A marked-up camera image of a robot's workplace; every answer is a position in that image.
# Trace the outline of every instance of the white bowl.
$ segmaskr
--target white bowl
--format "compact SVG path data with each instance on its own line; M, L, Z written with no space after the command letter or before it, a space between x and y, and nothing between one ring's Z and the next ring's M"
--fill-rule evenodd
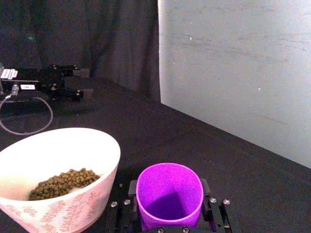
M78 233L107 205L120 160L110 135L67 128L25 138L0 152L0 209L31 233ZM28 201L39 182L70 169L100 176L85 188L47 200Z

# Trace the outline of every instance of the sticker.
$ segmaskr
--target sticker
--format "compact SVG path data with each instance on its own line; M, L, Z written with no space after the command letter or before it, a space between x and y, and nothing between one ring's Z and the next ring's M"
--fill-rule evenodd
M11 80L11 79L17 77L17 73L18 73L18 71L15 69L4 69L2 74L1 74L1 78Z
M35 90L35 85L25 85L25 84L21 84L21 85L20 85L20 89L21 89L21 90Z

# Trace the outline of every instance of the black curtain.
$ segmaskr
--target black curtain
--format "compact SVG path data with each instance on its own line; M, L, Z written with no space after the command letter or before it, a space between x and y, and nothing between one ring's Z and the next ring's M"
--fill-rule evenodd
M0 62L90 69L160 101L156 0L0 0Z

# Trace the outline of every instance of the purple cup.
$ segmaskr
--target purple cup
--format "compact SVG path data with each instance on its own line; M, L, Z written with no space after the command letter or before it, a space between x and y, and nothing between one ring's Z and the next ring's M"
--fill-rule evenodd
M138 178L136 196L143 231L165 226L197 227L203 187L190 168L173 163L146 168Z

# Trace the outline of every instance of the cable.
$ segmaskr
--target cable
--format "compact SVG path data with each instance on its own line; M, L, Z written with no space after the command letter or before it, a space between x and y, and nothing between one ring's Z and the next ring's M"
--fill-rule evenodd
M5 103L9 98L11 98L11 95L12 95L12 94L6 96L5 99L4 99L3 101L0 102L0 111L1 111L1 107L4 105L4 103ZM2 128L4 128L7 132L12 133L12 134L15 134L15 135L31 135L31 134L34 134L34 133L41 132L41 131L45 130L47 127L49 127L49 125L50 125L50 124L52 123L52 121L53 121L53 110L52 110L52 108L49 106L49 104L48 104L44 99L42 99L42 98L40 98L40 97L33 97L33 98L31 98L31 100L33 100L33 99L38 99L38 100L44 102L44 103L47 105L47 107L48 107L48 109L49 109L49 111L50 111L50 113L51 113L51 119L50 119L49 123L48 123L46 126L44 126L44 127L43 127L42 129L40 129L40 130L37 130L37 131L34 131L34 132L30 132L30 133L17 133L17 132L14 132L14 131L12 131L12 130L6 128L6 127L3 125L3 123L1 122L1 118L0 118L0 126L1 126Z

